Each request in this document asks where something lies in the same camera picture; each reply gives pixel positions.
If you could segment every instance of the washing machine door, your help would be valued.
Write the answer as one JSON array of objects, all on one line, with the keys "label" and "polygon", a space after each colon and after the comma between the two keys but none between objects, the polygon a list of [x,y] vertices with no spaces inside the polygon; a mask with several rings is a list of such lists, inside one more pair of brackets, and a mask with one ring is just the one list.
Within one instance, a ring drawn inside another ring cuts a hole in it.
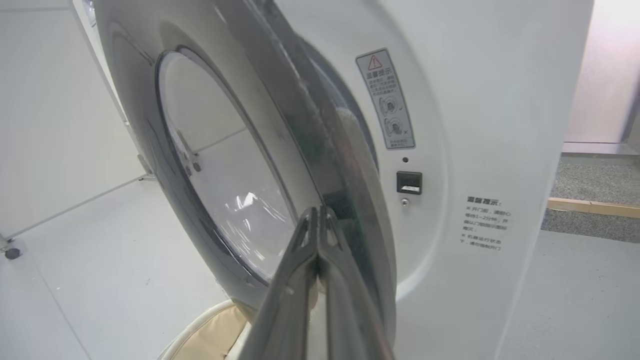
[{"label": "washing machine door", "polygon": [[95,13],[144,156],[229,296],[252,316],[298,217],[325,204],[393,344],[394,246],[371,150],[278,8],[110,0]]}]

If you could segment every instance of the warning label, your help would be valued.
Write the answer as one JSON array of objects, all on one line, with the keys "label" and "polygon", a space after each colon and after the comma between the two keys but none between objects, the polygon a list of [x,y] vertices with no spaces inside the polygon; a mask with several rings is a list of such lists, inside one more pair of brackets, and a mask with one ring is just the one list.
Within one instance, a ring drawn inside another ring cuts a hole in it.
[{"label": "warning label", "polygon": [[356,63],[378,112],[387,149],[415,147],[409,111],[388,51],[358,56]]}]

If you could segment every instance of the red warning symbol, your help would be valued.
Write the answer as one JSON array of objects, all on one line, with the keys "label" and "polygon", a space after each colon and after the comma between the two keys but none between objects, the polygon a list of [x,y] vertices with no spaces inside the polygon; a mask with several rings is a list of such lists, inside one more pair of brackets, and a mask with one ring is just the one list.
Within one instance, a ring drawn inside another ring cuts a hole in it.
[{"label": "red warning symbol", "polygon": [[378,59],[376,59],[375,55],[371,55],[371,60],[369,60],[369,70],[377,69],[379,67],[382,67],[382,64]]}]

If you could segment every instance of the washing machine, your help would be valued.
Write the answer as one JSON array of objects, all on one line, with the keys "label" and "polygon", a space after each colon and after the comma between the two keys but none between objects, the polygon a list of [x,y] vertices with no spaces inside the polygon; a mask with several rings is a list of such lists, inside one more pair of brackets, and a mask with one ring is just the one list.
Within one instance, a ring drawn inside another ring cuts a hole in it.
[{"label": "washing machine", "polygon": [[300,216],[326,206],[397,359],[495,359],[591,7],[110,0],[95,14],[148,165],[249,319]]}]

